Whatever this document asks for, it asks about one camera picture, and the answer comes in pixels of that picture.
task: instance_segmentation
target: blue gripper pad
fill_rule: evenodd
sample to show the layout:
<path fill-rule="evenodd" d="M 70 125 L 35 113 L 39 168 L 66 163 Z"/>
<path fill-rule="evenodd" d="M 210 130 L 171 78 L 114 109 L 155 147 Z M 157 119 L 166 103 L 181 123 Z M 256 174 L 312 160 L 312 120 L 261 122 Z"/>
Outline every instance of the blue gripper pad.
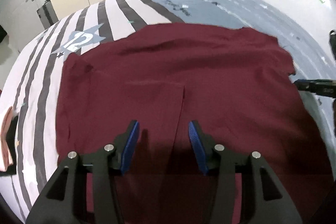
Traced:
<path fill-rule="evenodd" d="M 204 147 L 192 122 L 189 123 L 189 139 L 193 147 L 199 170 L 206 175 L 209 172 Z"/>
<path fill-rule="evenodd" d="M 138 138 L 139 138 L 139 122 L 135 122 L 132 128 L 132 131 L 129 135 L 129 138 L 127 140 L 127 143 L 125 145 L 124 151 L 121 154 L 120 172 L 122 175 L 128 171 L 131 165 L 132 156 L 133 156 Z"/>

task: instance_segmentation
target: metal screw head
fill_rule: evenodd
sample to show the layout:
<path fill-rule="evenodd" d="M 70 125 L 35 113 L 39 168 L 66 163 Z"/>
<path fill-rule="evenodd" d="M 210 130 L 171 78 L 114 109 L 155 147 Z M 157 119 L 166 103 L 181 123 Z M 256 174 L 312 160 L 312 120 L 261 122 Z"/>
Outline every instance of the metal screw head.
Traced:
<path fill-rule="evenodd" d="M 261 154 L 258 151 L 254 151 L 252 152 L 252 157 L 254 157 L 255 159 L 258 159 L 261 157 Z"/>
<path fill-rule="evenodd" d="M 217 151 L 223 151 L 223 150 L 224 150 L 224 146 L 221 145 L 221 144 L 216 144 L 216 145 L 215 145 L 215 149 L 216 149 Z"/>
<path fill-rule="evenodd" d="M 114 149 L 114 146 L 113 146 L 112 144 L 107 144 L 107 145 L 104 146 L 104 149 L 105 149 L 106 151 L 111 151 L 111 150 Z"/>
<path fill-rule="evenodd" d="M 68 157 L 73 159 L 77 156 L 77 153 L 75 151 L 71 151 L 69 154 L 68 154 Z"/>

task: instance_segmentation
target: gray stripe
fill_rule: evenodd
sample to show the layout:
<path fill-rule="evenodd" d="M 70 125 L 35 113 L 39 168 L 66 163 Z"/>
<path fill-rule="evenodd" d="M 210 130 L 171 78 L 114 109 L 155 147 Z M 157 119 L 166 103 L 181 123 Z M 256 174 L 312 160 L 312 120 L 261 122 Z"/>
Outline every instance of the gray stripe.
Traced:
<path fill-rule="evenodd" d="M 22 152 L 23 124 L 25 122 L 25 118 L 26 118 L 27 111 L 28 111 L 30 86 L 33 82 L 34 74 L 35 74 L 35 71 L 37 69 L 37 65 L 40 62 L 40 58 L 41 58 L 41 55 L 43 53 L 44 48 L 48 44 L 48 42 L 50 40 L 50 37 L 55 32 L 55 29 L 57 28 L 58 25 L 59 25 L 59 22 L 57 22 L 54 25 L 52 31 L 50 32 L 47 39 L 45 40 L 40 52 L 38 53 L 32 67 L 29 71 L 28 82 L 27 82 L 26 88 L 25 88 L 25 98 L 23 99 L 23 105 L 21 106 L 20 114 L 19 114 L 19 120 L 18 120 L 18 123 L 17 123 L 17 140 L 19 141 L 19 144 L 20 144 L 20 145 L 17 146 L 17 175 L 19 177 L 19 183 L 20 183 L 20 187 L 21 187 L 22 196 L 23 196 L 24 201 L 26 202 L 26 205 L 27 205 L 27 208 L 28 208 L 29 211 L 32 208 L 32 204 L 30 202 L 29 194 L 28 194 L 28 191 L 27 191 L 27 188 L 26 188 L 26 185 L 25 185 L 25 178 L 24 178 L 24 175 L 22 173 L 22 170 L 23 170 L 23 152 Z"/>
<path fill-rule="evenodd" d="M 34 47 L 32 53 L 31 53 L 30 56 L 29 56 L 29 59 L 28 59 L 28 62 L 27 62 L 25 71 L 23 72 L 23 75 L 22 75 L 22 78 L 21 78 L 21 81 L 20 81 L 20 84 L 18 85 L 18 87 L 17 87 L 17 89 L 16 89 L 16 95 L 15 95 L 15 100 L 14 100 L 14 104 L 13 104 L 13 109 L 16 109 L 17 101 L 18 101 L 18 98 L 19 98 L 19 95 L 20 95 L 20 91 L 21 91 L 21 86 L 22 86 L 22 84 L 23 84 L 23 81 L 25 80 L 25 77 L 26 77 L 26 74 L 27 74 L 27 72 L 28 72 L 30 63 L 31 63 L 31 61 L 32 61 L 32 59 L 33 59 L 33 57 L 34 57 L 34 55 L 35 55 L 36 49 L 37 49 L 38 45 L 40 44 L 40 42 L 42 41 L 42 39 L 43 39 L 43 37 L 41 37 L 41 38 L 38 40 L 36 46 Z"/>
<path fill-rule="evenodd" d="M 181 18 L 179 18 L 177 15 L 174 15 L 172 12 L 170 12 L 167 8 L 162 6 L 161 4 L 158 4 L 152 0 L 141 0 L 144 4 L 148 5 L 149 7 L 152 7 L 155 11 L 157 11 L 159 14 L 164 16 L 165 18 L 169 19 L 172 23 L 175 22 L 184 22 Z"/>
<path fill-rule="evenodd" d="M 99 28 L 99 36 L 106 37 L 104 40 L 100 41 L 100 44 L 114 41 L 110 22 L 107 17 L 107 13 L 106 13 L 106 7 L 105 7 L 104 0 L 99 2 L 97 15 L 98 15 L 98 24 L 103 23 L 103 25 Z"/>
<path fill-rule="evenodd" d="M 56 51 L 61 44 L 61 41 L 64 37 L 65 30 L 73 17 L 74 14 L 70 15 L 64 25 L 62 26 L 59 34 L 57 35 L 54 46 L 52 47 L 51 52 Z M 34 149 L 33 149 L 33 158 L 36 167 L 36 181 L 37 181 L 37 189 L 39 193 L 41 193 L 43 187 L 47 183 L 47 176 L 45 174 L 45 160 L 44 160 L 44 142 L 43 142 L 43 134 L 44 134 L 44 123 L 46 118 L 46 102 L 49 94 L 50 87 L 50 76 L 54 70 L 55 61 L 57 54 L 51 54 L 49 56 L 47 65 L 44 70 L 43 76 L 43 84 L 42 90 L 39 95 L 39 99 L 37 100 L 37 111 L 35 118 L 35 133 L 34 133 Z"/>
<path fill-rule="evenodd" d="M 147 23 L 139 16 L 126 2 L 126 0 L 116 0 L 125 17 L 131 22 L 135 31 L 147 26 Z"/>
<path fill-rule="evenodd" d="M 44 11 L 44 14 L 45 14 L 45 16 L 46 16 L 46 18 L 47 18 L 50 26 L 52 26 L 54 23 L 53 23 L 53 20 L 51 19 L 51 16 L 50 16 L 49 11 L 48 11 L 48 9 L 47 9 L 47 7 L 46 7 L 45 4 L 42 6 L 42 9 Z"/>
<path fill-rule="evenodd" d="M 20 201 L 19 201 L 19 197 L 17 196 L 16 190 L 15 190 L 15 187 L 14 187 L 13 176 L 10 176 L 10 178 L 12 179 L 12 188 L 13 188 L 16 203 L 17 203 L 17 205 L 19 206 L 19 209 L 20 209 L 21 217 L 22 217 L 23 221 L 26 222 L 25 214 L 23 213 L 23 210 L 22 210 L 22 207 L 21 207 L 21 204 L 20 204 Z"/>
<path fill-rule="evenodd" d="M 82 11 L 81 11 L 81 14 L 79 15 L 79 18 L 78 18 L 78 21 L 77 21 L 77 25 L 76 25 L 76 29 L 75 31 L 83 31 L 84 30 L 84 23 L 85 23 L 85 17 L 86 17 L 86 13 L 87 13 L 87 9 L 89 8 L 86 7 L 84 8 Z M 77 55 L 81 55 L 82 53 L 82 48 L 79 48 L 77 51 L 76 51 L 76 54 Z"/>

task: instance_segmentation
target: maroon shirt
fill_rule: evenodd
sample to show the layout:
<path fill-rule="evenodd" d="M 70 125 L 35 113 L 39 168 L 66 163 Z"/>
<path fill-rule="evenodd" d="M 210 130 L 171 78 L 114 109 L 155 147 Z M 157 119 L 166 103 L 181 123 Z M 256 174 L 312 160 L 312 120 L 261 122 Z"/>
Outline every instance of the maroon shirt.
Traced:
<path fill-rule="evenodd" d="M 126 223 L 201 223 L 213 180 L 197 167 L 188 122 L 217 143 L 259 151 L 303 219 L 333 184 L 325 145 L 288 75 L 275 37 L 250 28 L 151 25 L 63 67 L 56 114 L 59 159 L 110 143 L 140 122 L 130 171 L 117 180 Z"/>

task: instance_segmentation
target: bed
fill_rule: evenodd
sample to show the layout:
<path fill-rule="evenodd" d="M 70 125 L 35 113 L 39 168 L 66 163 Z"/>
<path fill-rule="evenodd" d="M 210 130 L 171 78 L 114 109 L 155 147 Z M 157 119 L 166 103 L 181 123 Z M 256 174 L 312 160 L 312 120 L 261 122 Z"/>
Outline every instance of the bed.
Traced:
<path fill-rule="evenodd" d="M 262 0 L 105 0 L 63 18 L 34 38 L 16 60 L 0 97 L 18 114 L 15 136 L 16 175 L 0 177 L 0 193 L 25 221 L 39 193 L 57 167 L 55 114 L 63 61 L 70 52 L 84 54 L 149 24 L 186 22 L 227 28 L 251 27 L 278 38 L 291 53 L 297 79 L 336 79 L 334 63 L 297 23 Z M 97 39 L 70 51 L 60 46 L 87 31 Z M 336 177 L 332 100 L 300 93 L 319 127 Z"/>

